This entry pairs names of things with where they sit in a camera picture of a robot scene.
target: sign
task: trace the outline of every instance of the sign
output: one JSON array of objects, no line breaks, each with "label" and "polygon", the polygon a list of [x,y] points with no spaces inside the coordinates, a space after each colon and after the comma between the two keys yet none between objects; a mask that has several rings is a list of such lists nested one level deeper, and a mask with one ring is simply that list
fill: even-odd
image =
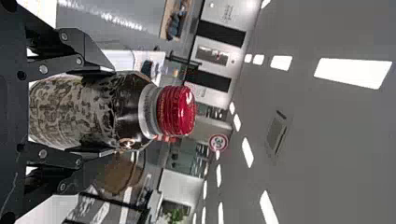
[{"label": "sign", "polygon": [[210,150],[216,152],[224,151],[228,146],[228,137],[224,134],[215,134],[209,139]]}]

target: bottle cap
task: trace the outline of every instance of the bottle cap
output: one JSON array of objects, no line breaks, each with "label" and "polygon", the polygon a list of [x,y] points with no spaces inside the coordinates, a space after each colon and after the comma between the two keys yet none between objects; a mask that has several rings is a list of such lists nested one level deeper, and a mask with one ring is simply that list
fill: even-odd
[{"label": "bottle cap", "polygon": [[163,134],[190,134],[194,128],[195,115],[195,99],[190,88],[163,88],[157,100],[157,120]]}]

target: bottle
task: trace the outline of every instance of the bottle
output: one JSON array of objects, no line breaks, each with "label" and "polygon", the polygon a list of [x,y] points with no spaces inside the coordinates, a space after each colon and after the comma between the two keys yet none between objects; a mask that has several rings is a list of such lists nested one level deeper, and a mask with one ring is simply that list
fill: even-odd
[{"label": "bottle", "polygon": [[29,137],[66,149],[145,148],[157,135],[192,132],[196,106],[188,87],[159,88],[138,72],[101,79],[59,75],[30,89]]}]

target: ceiling vent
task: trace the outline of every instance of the ceiling vent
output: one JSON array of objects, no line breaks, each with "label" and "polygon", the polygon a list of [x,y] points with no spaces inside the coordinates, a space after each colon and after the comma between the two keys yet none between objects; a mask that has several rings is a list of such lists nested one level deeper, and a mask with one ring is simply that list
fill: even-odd
[{"label": "ceiling vent", "polygon": [[277,110],[275,112],[274,118],[271,121],[268,134],[265,138],[267,152],[272,159],[277,158],[282,147],[282,143],[285,141],[285,137],[289,128],[288,123],[288,117],[286,117],[286,115],[280,110]]}]

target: ceiling light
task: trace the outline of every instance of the ceiling light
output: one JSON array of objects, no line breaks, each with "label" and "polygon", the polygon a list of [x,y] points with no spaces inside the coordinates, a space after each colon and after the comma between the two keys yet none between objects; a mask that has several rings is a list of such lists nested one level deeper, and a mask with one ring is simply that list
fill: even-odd
[{"label": "ceiling light", "polygon": [[202,209],[201,223],[206,224],[206,208]]},{"label": "ceiling light", "polygon": [[208,170],[209,170],[209,163],[206,163],[206,167],[205,167],[205,170],[204,170],[204,175],[207,175]]},{"label": "ceiling light", "polygon": [[230,113],[233,115],[233,113],[235,112],[235,105],[233,104],[233,102],[230,103]]},{"label": "ceiling light", "polygon": [[221,185],[221,166],[220,164],[218,165],[218,168],[216,169],[216,179],[218,181],[218,188]]},{"label": "ceiling light", "polygon": [[268,4],[270,4],[271,0],[262,0],[262,9],[265,8]]},{"label": "ceiling light", "polygon": [[206,199],[206,194],[207,194],[207,180],[204,182],[204,192],[203,192],[204,200]]},{"label": "ceiling light", "polygon": [[253,56],[252,56],[251,54],[247,54],[247,55],[245,56],[245,63],[250,63],[252,57],[253,57]]},{"label": "ceiling light", "polygon": [[265,191],[260,198],[260,207],[262,208],[262,214],[264,215],[266,224],[279,224],[267,191]]},{"label": "ceiling light", "polygon": [[254,161],[253,153],[251,152],[250,144],[248,139],[245,137],[242,142],[242,151],[244,152],[245,160],[247,161],[247,167],[250,168]]},{"label": "ceiling light", "polygon": [[264,55],[256,54],[254,56],[253,63],[257,65],[262,65],[262,63],[264,63]]},{"label": "ceiling light", "polygon": [[291,56],[276,55],[271,61],[271,67],[279,70],[288,71],[292,60],[293,57]]},{"label": "ceiling light", "polygon": [[197,214],[194,213],[194,216],[192,217],[192,224],[196,224],[197,223]]},{"label": "ceiling light", "polygon": [[219,203],[218,215],[219,215],[218,224],[224,224],[224,212],[222,208],[222,203]]},{"label": "ceiling light", "polygon": [[235,125],[235,129],[237,132],[239,132],[239,130],[241,130],[241,119],[239,119],[238,114],[235,114],[235,117],[233,117],[233,125]]},{"label": "ceiling light", "polygon": [[220,152],[216,151],[216,161],[218,161],[220,159]]},{"label": "ceiling light", "polygon": [[392,62],[322,58],[314,77],[378,90]]}]

